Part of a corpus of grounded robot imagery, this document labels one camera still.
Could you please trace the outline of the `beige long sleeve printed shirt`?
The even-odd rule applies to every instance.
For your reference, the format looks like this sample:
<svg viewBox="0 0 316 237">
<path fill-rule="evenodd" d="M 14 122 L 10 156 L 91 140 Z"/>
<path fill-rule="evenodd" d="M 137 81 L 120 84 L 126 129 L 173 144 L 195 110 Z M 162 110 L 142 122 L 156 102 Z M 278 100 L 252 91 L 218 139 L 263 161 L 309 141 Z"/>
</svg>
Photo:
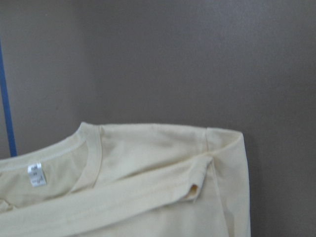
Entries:
<svg viewBox="0 0 316 237">
<path fill-rule="evenodd" d="M 81 123 L 0 162 L 3 237 L 248 237 L 241 132 Z"/>
</svg>

